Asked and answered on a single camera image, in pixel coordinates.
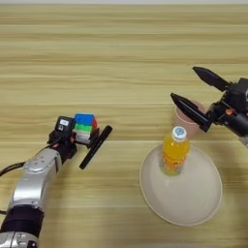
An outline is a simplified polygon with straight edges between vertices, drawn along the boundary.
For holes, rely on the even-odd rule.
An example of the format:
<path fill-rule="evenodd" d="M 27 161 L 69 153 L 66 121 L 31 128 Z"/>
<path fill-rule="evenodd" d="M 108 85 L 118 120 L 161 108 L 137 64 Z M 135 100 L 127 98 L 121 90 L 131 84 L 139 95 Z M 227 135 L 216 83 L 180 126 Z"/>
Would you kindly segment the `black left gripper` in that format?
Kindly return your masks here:
<path fill-rule="evenodd" d="M 99 137 L 100 129 L 97 128 L 91 135 L 87 148 L 91 148 Z M 72 159 L 77 153 L 76 135 L 72 132 L 52 131 L 48 136 L 47 147 L 56 150 L 62 162 Z"/>

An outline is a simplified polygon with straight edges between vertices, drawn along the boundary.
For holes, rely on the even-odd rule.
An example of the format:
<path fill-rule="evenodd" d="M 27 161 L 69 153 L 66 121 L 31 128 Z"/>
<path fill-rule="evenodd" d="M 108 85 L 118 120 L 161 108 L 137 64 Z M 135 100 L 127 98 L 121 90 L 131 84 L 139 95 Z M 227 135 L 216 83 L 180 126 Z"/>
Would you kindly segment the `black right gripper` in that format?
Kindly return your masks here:
<path fill-rule="evenodd" d="M 212 124 L 227 127 L 239 137 L 248 136 L 248 84 L 230 84 L 203 67 L 194 67 L 198 77 L 223 92 L 222 98 L 203 113 L 193 102 L 171 93 L 175 105 L 207 132 Z"/>

